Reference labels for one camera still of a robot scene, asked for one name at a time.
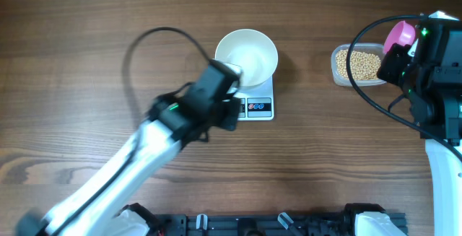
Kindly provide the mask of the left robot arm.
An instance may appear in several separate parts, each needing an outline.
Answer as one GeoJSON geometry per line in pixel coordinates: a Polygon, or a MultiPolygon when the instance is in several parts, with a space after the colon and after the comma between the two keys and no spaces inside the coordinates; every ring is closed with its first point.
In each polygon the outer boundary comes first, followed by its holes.
{"type": "Polygon", "coordinates": [[[78,191],[44,217],[30,211],[18,221],[16,235],[104,235],[121,207],[154,172],[174,159],[212,126],[235,130],[243,69],[211,60],[184,93],[154,99],[147,117],[123,147],[78,191]]]}

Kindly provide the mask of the pink plastic measuring scoop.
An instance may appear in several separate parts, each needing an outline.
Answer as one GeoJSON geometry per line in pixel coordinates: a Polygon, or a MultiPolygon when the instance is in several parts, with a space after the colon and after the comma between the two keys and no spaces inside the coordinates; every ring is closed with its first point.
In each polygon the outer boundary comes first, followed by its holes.
{"type": "Polygon", "coordinates": [[[398,22],[389,32],[383,45],[383,52],[387,53],[392,45],[398,44],[401,46],[412,45],[416,38],[416,30],[412,25],[402,20],[398,22]]]}

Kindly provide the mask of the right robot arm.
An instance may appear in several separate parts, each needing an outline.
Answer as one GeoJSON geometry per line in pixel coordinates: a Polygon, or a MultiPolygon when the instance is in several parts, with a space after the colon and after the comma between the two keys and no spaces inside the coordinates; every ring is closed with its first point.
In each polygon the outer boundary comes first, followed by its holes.
{"type": "Polygon", "coordinates": [[[418,131],[425,141],[432,174],[434,233],[461,234],[461,21],[444,12],[398,15],[379,19],[353,39],[346,55],[348,79],[357,94],[389,118],[418,131]],[[412,41],[397,42],[385,52],[378,69],[380,80],[401,90],[410,102],[413,121],[379,106],[359,87],[351,71],[356,43],[385,22],[417,20],[412,41]]]}

